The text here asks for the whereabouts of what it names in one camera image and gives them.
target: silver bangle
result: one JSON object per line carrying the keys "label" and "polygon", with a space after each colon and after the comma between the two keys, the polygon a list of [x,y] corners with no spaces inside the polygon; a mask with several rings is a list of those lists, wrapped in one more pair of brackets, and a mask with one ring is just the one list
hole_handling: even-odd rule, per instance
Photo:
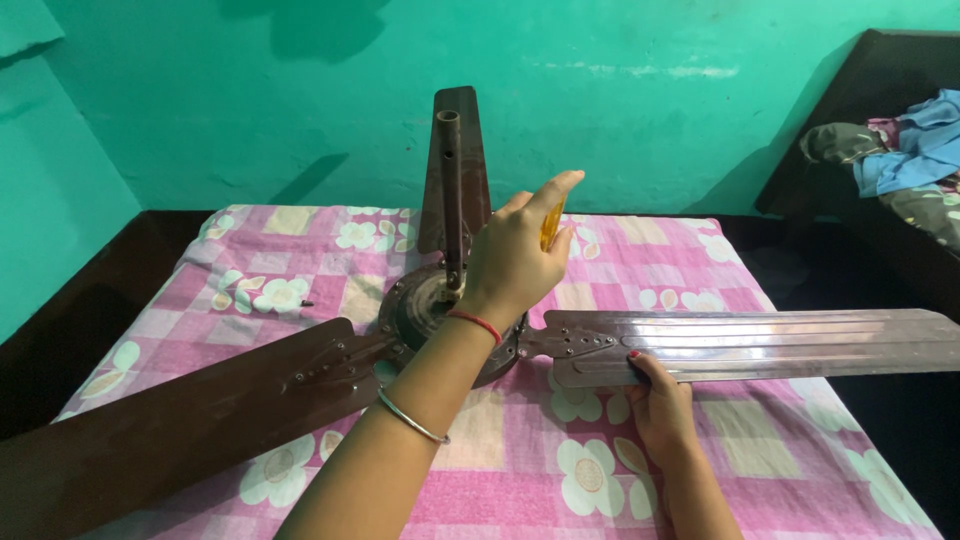
{"label": "silver bangle", "polygon": [[388,400],[387,396],[383,395],[383,388],[377,388],[376,394],[380,396],[381,400],[383,400],[384,405],[389,407],[390,410],[393,411],[396,416],[399,416],[400,420],[403,420],[404,422],[409,424],[411,428],[419,431],[420,433],[423,433],[424,436],[434,440],[435,442],[438,442],[440,444],[450,444],[450,435],[444,435],[444,438],[440,438],[437,435],[434,435],[433,433],[431,433],[430,431],[425,430],[423,426],[421,426],[420,424],[414,422],[413,418],[410,418],[406,414],[403,414],[402,412],[400,412],[400,409],[396,408],[396,405],[394,405],[393,402]]}

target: shiny metal blade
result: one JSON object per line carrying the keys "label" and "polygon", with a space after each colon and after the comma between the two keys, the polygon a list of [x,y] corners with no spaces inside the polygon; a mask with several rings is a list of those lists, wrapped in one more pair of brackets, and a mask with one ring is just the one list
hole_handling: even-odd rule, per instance
{"label": "shiny metal blade", "polygon": [[563,386],[636,384],[627,353],[679,381],[960,371],[960,326],[923,309],[654,313],[548,311],[528,337]]}

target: hand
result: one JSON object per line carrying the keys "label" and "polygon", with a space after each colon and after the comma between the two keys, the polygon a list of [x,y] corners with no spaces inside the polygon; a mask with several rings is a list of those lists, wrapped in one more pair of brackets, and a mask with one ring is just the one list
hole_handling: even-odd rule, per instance
{"label": "hand", "polygon": [[672,462],[700,449],[693,427],[693,391],[689,383],[677,384],[650,355],[630,351],[630,361],[651,381],[632,386],[627,393],[636,430],[654,462],[665,471]]}
{"label": "hand", "polygon": [[537,193],[520,191],[493,213],[473,238],[467,284],[457,309],[503,331],[564,278],[573,231],[560,230],[544,253],[540,226],[547,212],[583,178],[583,171],[560,173]]}

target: blue cloth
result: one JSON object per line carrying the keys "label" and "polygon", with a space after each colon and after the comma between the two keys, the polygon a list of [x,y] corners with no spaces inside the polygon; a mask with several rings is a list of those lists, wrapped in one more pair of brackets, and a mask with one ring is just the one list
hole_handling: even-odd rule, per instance
{"label": "blue cloth", "polygon": [[960,170],[960,91],[940,90],[900,117],[900,151],[853,165],[860,197],[932,184]]}

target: teal wall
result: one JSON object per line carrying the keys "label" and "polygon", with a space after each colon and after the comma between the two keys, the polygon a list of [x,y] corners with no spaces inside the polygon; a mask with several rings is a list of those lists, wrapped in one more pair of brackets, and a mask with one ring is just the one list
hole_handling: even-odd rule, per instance
{"label": "teal wall", "polygon": [[43,57],[0,60],[0,342],[138,212]]}
{"label": "teal wall", "polygon": [[956,0],[47,0],[50,62],[139,201],[418,206],[433,92],[477,87],[494,203],[748,213],[852,39]]}

